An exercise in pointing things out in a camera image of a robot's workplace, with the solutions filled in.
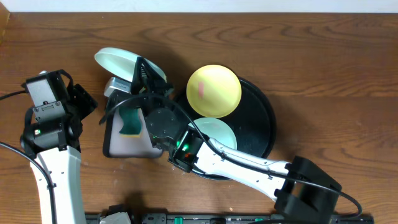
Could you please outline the green yellow sponge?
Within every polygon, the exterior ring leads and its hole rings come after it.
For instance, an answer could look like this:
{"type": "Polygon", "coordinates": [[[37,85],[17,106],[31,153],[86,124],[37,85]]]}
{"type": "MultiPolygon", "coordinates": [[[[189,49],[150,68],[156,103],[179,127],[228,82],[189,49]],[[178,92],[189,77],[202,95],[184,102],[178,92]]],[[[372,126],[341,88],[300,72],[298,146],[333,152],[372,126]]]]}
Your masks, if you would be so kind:
{"type": "Polygon", "coordinates": [[[142,124],[138,109],[123,106],[119,108],[123,126],[119,133],[129,138],[138,138],[142,132],[142,124]]]}

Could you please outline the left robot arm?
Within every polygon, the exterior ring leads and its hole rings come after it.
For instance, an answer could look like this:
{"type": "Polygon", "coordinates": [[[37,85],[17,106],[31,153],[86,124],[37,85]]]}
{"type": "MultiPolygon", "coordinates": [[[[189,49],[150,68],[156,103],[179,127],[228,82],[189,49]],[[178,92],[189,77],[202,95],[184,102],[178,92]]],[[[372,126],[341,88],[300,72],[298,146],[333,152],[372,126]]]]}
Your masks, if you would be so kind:
{"type": "Polygon", "coordinates": [[[42,223],[86,223],[79,137],[98,104],[64,70],[42,72],[23,87],[34,105],[20,142],[37,183],[42,223]]]}

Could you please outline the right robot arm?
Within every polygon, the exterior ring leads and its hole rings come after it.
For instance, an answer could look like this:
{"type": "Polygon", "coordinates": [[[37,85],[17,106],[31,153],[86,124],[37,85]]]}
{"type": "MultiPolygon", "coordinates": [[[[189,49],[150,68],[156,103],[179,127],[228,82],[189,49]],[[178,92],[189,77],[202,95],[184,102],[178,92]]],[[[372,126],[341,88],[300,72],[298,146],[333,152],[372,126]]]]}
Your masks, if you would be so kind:
{"type": "Polygon", "coordinates": [[[127,81],[126,93],[109,94],[106,114],[101,122],[119,115],[122,135],[146,129],[153,148],[168,151],[169,161],[191,172],[198,168],[209,175],[220,175],[256,189],[275,202],[275,209],[293,223],[329,223],[341,185],[312,161],[295,157],[289,163],[254,157],[231,149],[200,131],[194,121],[185,124],[177,118],[187,112],[168,98],[173,90],[164,72],[143,57],[105,67],[127,81]]]}

